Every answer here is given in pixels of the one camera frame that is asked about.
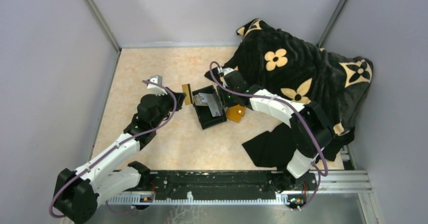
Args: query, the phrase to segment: beige tabletop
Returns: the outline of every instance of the beige tabletop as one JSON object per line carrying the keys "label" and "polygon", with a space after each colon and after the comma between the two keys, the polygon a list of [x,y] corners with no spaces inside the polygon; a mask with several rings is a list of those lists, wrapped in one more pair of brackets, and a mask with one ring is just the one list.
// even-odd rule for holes
{"label": "beige tabletop", "polygon": [[[163,85],[182,92],[182,84],[197,90],[213,82],[203,75],[211,61],[221,65],[235,47],[143,48],[122,50],[101,121],[93,157],[111,145],[128,126],[140,98],[149,94],[141,80],[161,75]],[[280,122],[266,114],[247,110],[240,123],[226,121],[202,130],[192,105],[183,105],[172,120],[139,153],[120,166],[139,161],[152,170],[274,170],[256,167],[242,143]],[[340,154],[328,162],[329,169],[342,170]]]}

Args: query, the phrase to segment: white panel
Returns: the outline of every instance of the white panel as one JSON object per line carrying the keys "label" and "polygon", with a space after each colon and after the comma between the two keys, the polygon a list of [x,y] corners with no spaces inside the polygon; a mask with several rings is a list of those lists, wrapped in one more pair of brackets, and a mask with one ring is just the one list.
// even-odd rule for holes
{"label": "white panel", "polygon": [[428,0],[349,0],[326,49],[373,61],[351,143],[385,223],[427,223]]}
{"label": "white panel", "polygon": [[116,52],[83,0],[0,0],[0,223],[58,223],[58,173],[86,162]]}
{"label": "white panel", "polygon": [[122,47],[238,44],[254,18],[317,43],[339,0],[95,0]]}

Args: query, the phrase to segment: black blanket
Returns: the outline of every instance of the black blanket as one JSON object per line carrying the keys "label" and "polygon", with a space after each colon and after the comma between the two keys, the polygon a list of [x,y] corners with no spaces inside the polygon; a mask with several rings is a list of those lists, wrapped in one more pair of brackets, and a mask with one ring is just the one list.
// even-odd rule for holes
{"label": "black blanket", "polygon": [[[249,85],[260,85],[296,102],[321,104],[337,135],[324,150],[326,158],[334,160],[340,148],[354,139],[355,119],[373,77],[372,62],[317,48],[261,19],[252,20],[236,33],[242,36],[241,43],[223,67],[237,68]],[[211,79],[209,72],[205,76]],[[287,139],[286,134],[284,131],[283,139]],[[284,144],[283,139],[276,144]],[[256,165],[266,166],[256,160],[263,156],[251,158]]]}

